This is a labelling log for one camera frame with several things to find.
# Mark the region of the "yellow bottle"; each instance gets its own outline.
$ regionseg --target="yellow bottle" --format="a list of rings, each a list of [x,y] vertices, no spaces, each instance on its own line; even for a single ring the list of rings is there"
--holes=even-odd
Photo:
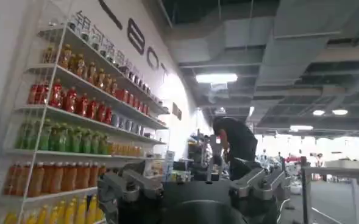
[[[87,212],[87,224],[93,224],[96,220],[96,195],[91,199]]]
[[[80,199],[79,206],[77,207],[77,211],[76,211],[75,224],[85,224],[86,207],[87,207],[86,199],[85,198]]]
[[[48,210],[47,205],[44,205],[41,208],[40,215],[38,216],[37,224],[45,224],[47,210]]]
[[[64,213],[65,213],[65,201],[59,203],[59,218],[57,219],[57,224],[64,224]]]
[[[48,224],[57,224],[58,219],[59,219],[59,208],[56,206],[52,209],[51,216],[49,216]]]
[[[35,224],[36,222],[36,216],[35,214],[31,214],[29,218],[26,220],[26,224]]]
[[[64,224],[73,224],[74,223],[74,216],[75,216],[75,204],[71,201],[64,215]]]
[[[6,218],[3,221],[3,224],[16,224],[18,221],[18,218],[14,212],[9,212],[6,215]]]

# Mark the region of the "metal rod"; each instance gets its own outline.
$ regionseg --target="metal rod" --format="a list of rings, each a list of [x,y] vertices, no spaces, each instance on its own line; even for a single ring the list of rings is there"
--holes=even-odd
[[[165,15],[165,18],[168,22],[168,25],[172,28],[172,23],[171,23],[171,20],[167,14],[167,11],[166,11],[166,8],[165,8],[165,5],[163,4],[163,1],[162,0],[159,0],[159,5],[160,5],[160,8],[162,9],[163,11],[163,14]]]

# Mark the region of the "machine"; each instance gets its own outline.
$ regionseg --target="machine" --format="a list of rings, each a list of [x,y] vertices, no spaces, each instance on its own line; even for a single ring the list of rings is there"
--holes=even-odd
[[[276,224],[290,178],[255,168],[235,181],[160,183],[127,169],[100,176],[98,199],[107,223]]]

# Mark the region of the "red bottle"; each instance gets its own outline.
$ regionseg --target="red bottle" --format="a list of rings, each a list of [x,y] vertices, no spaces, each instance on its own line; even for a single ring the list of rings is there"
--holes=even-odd
[[[116,96],[117,99],[127,102],[128,101],[128,90],[126,89],[117,89],[116,90]]]
[[[99,104],[98,110],[96,111],[96,120],[100,122],[104,122],[105,114],[106,114],[106,106],[104,102],[101,102]]]
[[[60,79],[57,79],[52,85],[51,98],[49,106],[60,108],[62,106],[62,84]]]
[[[105,123],[106,124],[111,124],[112,123],[112,115],[113,115],[113,111],[112,111],[112,107],[108,106],[106,108],[106,112],[105,112]]]
[[[87,113],[86,117],[90,119],[95,119],[95,112],[97,109],[97,105],[95,102],[95,97],[90,101],[90,103],[87,105]]]
[[[71,87],[68,90],[67,96],[63,99],[63,110],[75,113],[76,109],[76,90],[75,87]]]
[[[134,96],[133,96],[132,93],[129,93],[127,103],[128,103],[131,107],[133,106],[133,101],[134,101]]]
[[[138,105],[139,105],[139,101],[138,101],[137,97],[134,97],[133,98],[133,107],[137,109]]]
[[[82,97],[77,100],[76,113],[85,117],[87,115],[87,93],[84,93]]]

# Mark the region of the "black lettering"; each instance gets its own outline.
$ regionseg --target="black lettering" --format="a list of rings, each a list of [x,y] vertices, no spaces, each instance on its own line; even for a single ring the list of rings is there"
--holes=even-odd
[[[159,68],[159,58],[151,47],[148,47],[147,49],[147,62],[149,67],[151,67],[153,70],[157,70]]]
[[[133,47],[135,47],[136,51],[140,55],[143,55],[145,48],[145,38],[143,33],[141,33],[140,28],[138,28],[137,24],[132,18],[128,20],[127,36],[130,43],[133,45]]]
[[[117,19],[117,16],[115,16],[113,14],[113,12],[109,9],[109,7],[107,6],[107,4],[105,3],[104,0],[98,0],[99,4],[101,5],[102,9],[105,11],[105,13],[108,15],[108,17],[110,17],[110,19],[116,24],[116,26],[122,30],[123,29],[123,25],[121,24],[121,22]]]

